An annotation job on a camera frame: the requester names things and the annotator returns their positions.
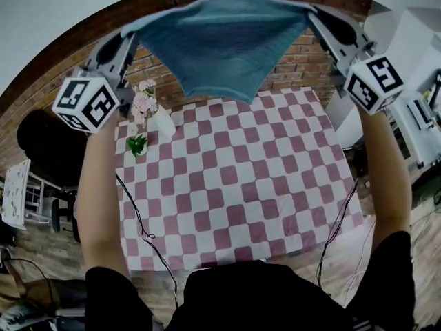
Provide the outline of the pink white checkered tablecloth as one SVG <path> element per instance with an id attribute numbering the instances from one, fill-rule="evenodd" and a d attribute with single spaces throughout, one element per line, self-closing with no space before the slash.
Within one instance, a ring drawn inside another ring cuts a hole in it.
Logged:
<path id="1" fill-rule="evenodd" d="M 131 270 L 193 270 L 266 259 L 327 240 L 338 214 L 363 221 L 337 136 L 310 88 L 260 92 L 170 110 L 173 137 L 147 151 L 116 129 L 121 243 Z"/>

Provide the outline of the white side table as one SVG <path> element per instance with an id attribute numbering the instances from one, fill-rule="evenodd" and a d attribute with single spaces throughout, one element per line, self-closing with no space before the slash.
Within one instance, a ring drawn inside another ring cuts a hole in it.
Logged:
<path id="1" fill-rule="evenodd" d="M 404 91 L 389 107 L 410 171 L 441 162 L 441 68 L 422 88 L 422 92 Z"/>

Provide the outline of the person's left forearm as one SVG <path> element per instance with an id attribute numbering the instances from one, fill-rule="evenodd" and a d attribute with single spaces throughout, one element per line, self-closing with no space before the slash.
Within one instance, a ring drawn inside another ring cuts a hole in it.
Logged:
<path id="1" fill-rule="evenodd" d="M 78 187 L 77 222 L 85 269 L 103 267 L 130 278 L 120 236 L 114 140 L 115 111 L 88 137 Z"/>

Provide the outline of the small potted green plant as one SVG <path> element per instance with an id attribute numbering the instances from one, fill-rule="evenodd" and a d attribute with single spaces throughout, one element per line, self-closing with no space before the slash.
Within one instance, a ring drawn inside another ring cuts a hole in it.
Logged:
<path id="1" fill-rule="evenodd" d="M 139 134 L 127 139 L 127 145 L 134 157 L 144 155 L 147 151 L 148 139 L 144 134 Z"/>

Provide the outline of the white vase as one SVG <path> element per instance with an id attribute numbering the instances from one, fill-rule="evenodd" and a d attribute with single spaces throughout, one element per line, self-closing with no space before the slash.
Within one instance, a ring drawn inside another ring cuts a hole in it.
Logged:
<path id="1" fill-rule="evenodd" d="M 169 138 L 173 137 L 176 133 L 176 126 L 173 119 L 161 105 L 158 106 L 157 112 L 147 121 L 147 129 L 149 131 L 157 130 Z"/>

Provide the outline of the person's right forearm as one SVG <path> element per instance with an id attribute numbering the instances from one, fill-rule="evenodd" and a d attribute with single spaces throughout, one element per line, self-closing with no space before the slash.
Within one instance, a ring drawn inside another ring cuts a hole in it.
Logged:
<path id="1" fill-rule="evenodd" d="M 410 230 L 411 182 L 385 113 L 369 115 L 360 110 L 359 115 L 376 216 L 372 248 L 377 248 L 390 235 Z"/>

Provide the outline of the blue towel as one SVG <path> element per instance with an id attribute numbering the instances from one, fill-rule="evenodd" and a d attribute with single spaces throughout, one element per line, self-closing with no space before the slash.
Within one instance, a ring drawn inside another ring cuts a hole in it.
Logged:
<path id="1" fill-rule="evenodd" d="M 251 104 L 284 53 L 308 28 L 308 3 L 197 0 L 123 26 L 176 77 L 186 98 Z"/>

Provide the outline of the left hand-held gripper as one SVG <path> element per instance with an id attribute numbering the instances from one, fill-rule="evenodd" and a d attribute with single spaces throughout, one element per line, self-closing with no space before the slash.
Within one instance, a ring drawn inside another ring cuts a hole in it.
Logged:
<path id="1" fill-rule="evenodd" d="M 92 49 L 85 67 L 64 79 L 52 111 L 73 130 L 97 133 L 112 114 L 130 110 L 130 83 L 124 80 L 134 60 L 139 35 L 119 31 L 104 36 Z"/>

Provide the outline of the pink flower bouquet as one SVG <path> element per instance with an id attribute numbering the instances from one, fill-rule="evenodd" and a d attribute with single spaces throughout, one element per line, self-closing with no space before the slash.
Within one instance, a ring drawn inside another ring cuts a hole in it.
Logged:
<path id="1" fill-rule="evenodd" d="M 158 112 L 158 101 L 156 100 L 156 82 L 153 79 L 141 81 L 133 87 L 134 99 L 131 113 L 134 122 L 138 125 L 145 123 L 148 117 Z"/>

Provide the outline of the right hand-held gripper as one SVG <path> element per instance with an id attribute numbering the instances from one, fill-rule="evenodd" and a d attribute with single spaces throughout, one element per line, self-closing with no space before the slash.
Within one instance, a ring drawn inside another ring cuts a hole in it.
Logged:
<path id="1" fill-rule="evenodd" d="M 372 42 L 353 17 L 324 5 L 316 10 L 307 13 L 309 27 L 334 68 L 346 77 L 343 97 L 369 115 L 383 111 L 404 90 L 397 59 L 390 51 L 369 54 L 365 46 Z"/>

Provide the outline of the white printed board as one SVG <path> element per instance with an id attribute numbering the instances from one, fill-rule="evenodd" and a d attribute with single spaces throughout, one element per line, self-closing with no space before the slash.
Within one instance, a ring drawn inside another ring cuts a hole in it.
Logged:
<path id="1" fill-rule="evenodd" d="M 25 223 L 25 196 L 30 171 L 29 159 L 26 159 L 6 172 L 3 190 L 1 218 L 7 225 L 26 230 Z"/>

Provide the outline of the person's black shirt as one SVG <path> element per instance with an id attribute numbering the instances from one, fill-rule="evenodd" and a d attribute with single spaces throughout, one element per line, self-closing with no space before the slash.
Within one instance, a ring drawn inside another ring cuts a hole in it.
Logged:
<path id="1" fill-rule="evenodd" d="M 159 329 L 128 277 L 119 240 L 108 233 L 81 238 L 86 331 Z M 347 306 L 285 265 L 235 263 L 191 273 L 166 331 L 412 331 L 415 303 L 409 224 L 379 220 Z"/>

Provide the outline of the white metal rack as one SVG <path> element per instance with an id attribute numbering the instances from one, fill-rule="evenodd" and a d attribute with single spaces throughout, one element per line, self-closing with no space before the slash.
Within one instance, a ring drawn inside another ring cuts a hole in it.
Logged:
<path id="1" fill-rule="evenodd" d="M 25 193 L 25 220 L 51 225 L 56 232 L 61 221 L 73 222 L 76 188 L 60 187 L 29 172 Z"/>

